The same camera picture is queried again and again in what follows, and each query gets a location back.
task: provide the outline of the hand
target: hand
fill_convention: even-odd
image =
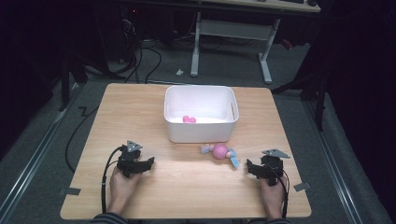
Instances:
[[[286,177],[282,176],[280,179],[286,186]],[[285,198],[285,190],[282,184],[277,181],[276,185],[269,186],[267,179],[260,178],[260,181],[262,183],[262,203],[268,220],[282,218],[282,203]]]
[[[114,168],[113,175],[110,179],[111,203],[107,208],[107,212],[112,212],[120,216],[125,205],[134,194],[136,184],[142,174],[135,174],[128,178],[117,167]]]

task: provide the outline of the sleeve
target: sleeve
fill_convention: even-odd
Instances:
[[[285,218],[278,218],[271,221],[266,221],[263,224],[290,224],[290,221]]]
[[[115,213],[103,213],[94,217],[90,223],[96,224],[128,224],[128,220]]]

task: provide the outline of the gray carpet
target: gray carpet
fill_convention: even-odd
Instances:
[[[260,43],[249,43],[254,49],[257,44]],[[222,45],[216,50],[203,49],[198,77],[189,75],[191,46],[166,47],[152,42],[145,43],[146,47],[154,45],[153,49],[161,53],[162,62],[149,77],[150,81],[270,89],[293,80],[306,51],[309,49],[309,46],[301,46],[288,50],[282,46],[274,45],[268,58],[274,82],[268,86],[263,84],[256,54],[243,51],[232,52],[230,49],[233,44]],[[156,66],[160,57],[148,49],[144,49],[142,52],[143,58],[138,68],[138,75],[141,80],[144,80],[146,74]],[[121,65],[112,64],[113,69],[117,69],[119,66]],[[178,69],[182,69],[185,72],[184,75],[176,76]],[[87,222],[62,220],[59,215],[64,202],[64,196],[58,194],[59,190],[68,187],[73,177],[64,161],[64,151],[71,134],[84,119],[81,116],[82,109],[79,107],[85,106],[86,113],[95,109],[100,104],[106,85],[110,82],[115,82],[115,80],[93,76],[82,88],[82,92],[67,111],[60,129],[54,135],[48,153],[28,188],[22,194],[8,223],[27,221],[29,223]],[[55,87],[54,93],[51,101],[32,118],[14,148],[0,164],[0,172],[3,177],[0,191],[2,202],[32,157],[47,127],[59,115],[57,110],[61,105],[60,85]],[[343,204],[325,166],[321,143],[317,137],[316,127],[312,125],[312,118],[306,111],[306,104],[300,101],[295,91],[276,95],[275,100],[302,180],[308,182],[312,187],[306,191],[312,206],[312,215],[307,218],[294,218],[292,223],[349,223]],[[391,223],[345,138],[329,98],[326,101],[323,118],[327,143],[331,147],[337,165],[343,171],[346,183],[350,187],[354,202],[361,214],[362,223]],[[94,116],[89,117],[71,141],[68,158],[73,167],[78,164],[93,119]]]

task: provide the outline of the wooden table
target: wooden table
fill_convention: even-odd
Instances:
[[[232,87],[240,118],[226,143],[241,164],[201,154],[201,144],[168,140],[163,116],[165,85],[110,84],[106,88],[71,188],[62,207],[64,219],[90,219],[101,213],[101,179],[106,161],[116,147],[132,140],[143,146],[141,160],[155,157],[151,171],[138,183],[124,211],[129,218],[240,218],[265,217],[260,181],[248,174],[246,160],[260,164],[262,151],[278,148],[291,155],[284,160],[290,178],[288,217],[308,217],[311,208],[300,184],[288,139],[271,92],[264,88]],[[106,196],[110,202],[108,169]]]

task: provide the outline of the tape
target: tape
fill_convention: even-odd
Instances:
[[[298,185],[294,186],[294,188],[298,192],[298,191],[303,190],[303,189],[304,190],[310,189],[311,185],[309,183],[301,183],[301,184],[298,184]]]
[[[70,195],[79,195],[79,192],[81,191],[81,189],[73,189],[73,188],[61,188],[59,190],[59,195],[66,195],[66,194],[70,194]]]

